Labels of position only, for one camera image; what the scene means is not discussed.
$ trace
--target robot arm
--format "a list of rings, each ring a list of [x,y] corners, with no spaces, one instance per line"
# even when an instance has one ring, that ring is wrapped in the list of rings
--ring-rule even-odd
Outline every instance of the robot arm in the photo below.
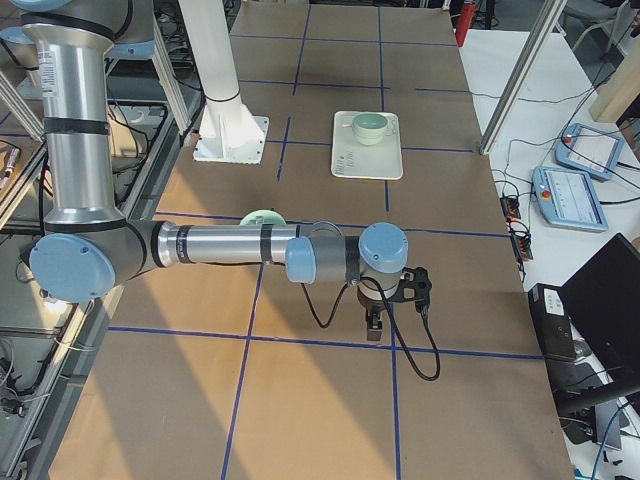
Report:
[[[358,238],[343,237],[323,222],[200,227],[126,219],[113,198],[103,60],[114,42],[153,39],[152,1],[12,1],[26,11],[23,29],[36,43],[42,77],[55,195],[45,218],[46,235],[31,251],[30,266],[51,295],[87,301],[174,263],[261,262],[284,264],[292,282],[358,285],[372,324],[376,315],[379,320],[382,294],[408,300],[403,297],[410,288],[404,276],[408,242],[391,224],[372,225]],[[236,97],[223,110],[234,102],[243,107]],[[424,299],[425,288],[421,292]]]

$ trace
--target white tray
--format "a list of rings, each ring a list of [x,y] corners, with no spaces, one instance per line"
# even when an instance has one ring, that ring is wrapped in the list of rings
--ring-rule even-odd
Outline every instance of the white tray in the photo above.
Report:
[[[376,145],[358,143],[351,122],[360,112],[336,112],[333,117],[331,173],[336,177],[398,180],[402,178],[400,124],[393,113],[379,112],[389,124],[387,133]]]

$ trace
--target blue joint cap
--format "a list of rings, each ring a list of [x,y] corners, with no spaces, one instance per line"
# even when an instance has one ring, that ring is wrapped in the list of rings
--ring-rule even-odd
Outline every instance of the blue joint cap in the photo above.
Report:
[[[76,235],[42,237],[31,250],[29,264],[40,286],[65,302],[101,297],[115,286],[115,271],[106,255]]]
[[[404,232],[391,223],[367,227],[358,247],[362,259],[378,272],[397,273],[407,265],[409,241]]]
[[[9,43],[35,45],[35,42],[24,33],[22,27],[7,27],[0,32],[0,38]]]
[[[289,240],[284,256],[285,270],[290,282],[313,283],[316,281],[316,254],[311,240],[307,237]]]
[[[48,12],[64,7],[72,0],[11,0],[16,7],[29,12]]]

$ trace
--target black monitor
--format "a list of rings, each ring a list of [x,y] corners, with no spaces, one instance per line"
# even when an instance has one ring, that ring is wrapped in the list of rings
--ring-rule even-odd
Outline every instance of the black monitor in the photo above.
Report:
[[[614,368],[609,372],[614,383],[635,384],[637,380],[630,381],[640,375],[640,253],[618,233],[559,294],[573,325],[604,368]],[[640,414],[640,393],[627,398]]]

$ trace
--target light green bowl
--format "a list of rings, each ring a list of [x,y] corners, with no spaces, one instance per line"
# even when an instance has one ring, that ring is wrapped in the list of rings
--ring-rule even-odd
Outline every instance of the light green bowl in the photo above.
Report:
[[[353,117],[351,128],[356,140],[362,145],[375,145],[385,136],[389,121],[384,115],[363,112]]]

